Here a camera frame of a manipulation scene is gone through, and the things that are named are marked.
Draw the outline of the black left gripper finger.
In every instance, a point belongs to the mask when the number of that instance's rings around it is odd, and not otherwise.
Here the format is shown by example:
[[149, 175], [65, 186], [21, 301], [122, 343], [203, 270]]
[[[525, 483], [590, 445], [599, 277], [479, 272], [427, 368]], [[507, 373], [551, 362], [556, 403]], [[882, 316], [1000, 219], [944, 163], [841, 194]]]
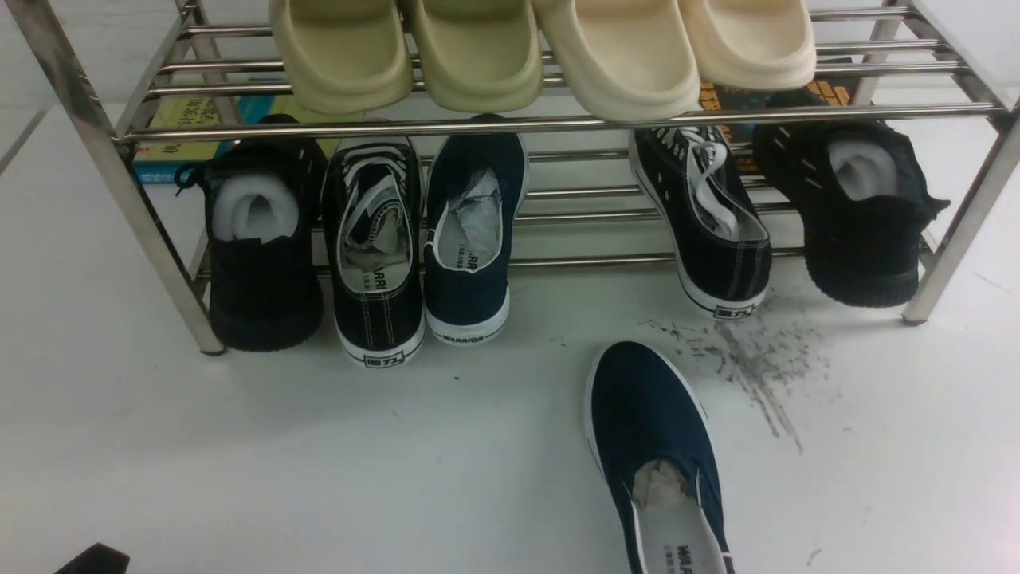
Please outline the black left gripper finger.
[[105, 544], [94, 544], [63, 564], [56, 574], [124, 574], [131, 557], [128, 553]]

